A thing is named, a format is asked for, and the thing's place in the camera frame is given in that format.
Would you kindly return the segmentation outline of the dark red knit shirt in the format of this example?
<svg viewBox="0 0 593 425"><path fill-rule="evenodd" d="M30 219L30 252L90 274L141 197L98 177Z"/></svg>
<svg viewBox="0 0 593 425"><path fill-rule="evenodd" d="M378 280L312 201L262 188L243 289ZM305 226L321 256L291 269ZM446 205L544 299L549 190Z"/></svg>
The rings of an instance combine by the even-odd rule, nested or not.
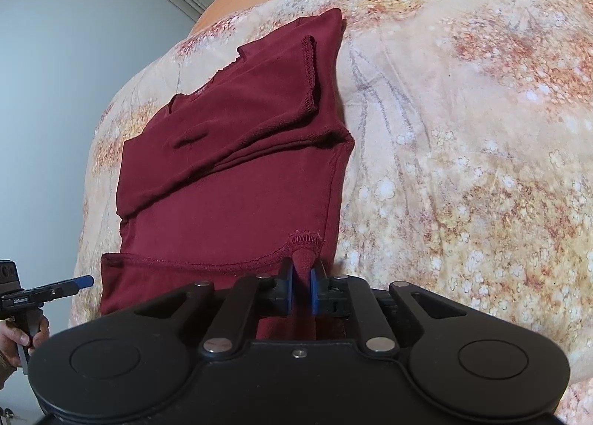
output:
<svg viewBox="0 0 593 425"><path fill-rule="evenodd" d="M306 286L316 263L333 263L355 144L336 80L345 26L335 8L243 45L124 144L102 316L194 281L228 289L284 259Z"/></svg>

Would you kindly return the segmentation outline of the floral beige quilt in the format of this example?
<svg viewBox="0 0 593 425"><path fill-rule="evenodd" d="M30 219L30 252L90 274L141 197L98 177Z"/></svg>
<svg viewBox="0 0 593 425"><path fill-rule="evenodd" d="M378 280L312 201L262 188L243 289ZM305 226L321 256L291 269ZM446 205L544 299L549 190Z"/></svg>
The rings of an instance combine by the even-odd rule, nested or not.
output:
<svg viewBox="0 0 593 425"><path fill-rule="evenodd" d="M337 261L542 333L567 354L569 424L592 420L592 0L268 0L134 76L96 128L75 269L120 246L125 141L253 41L338 7L356 146Z"/></svg>

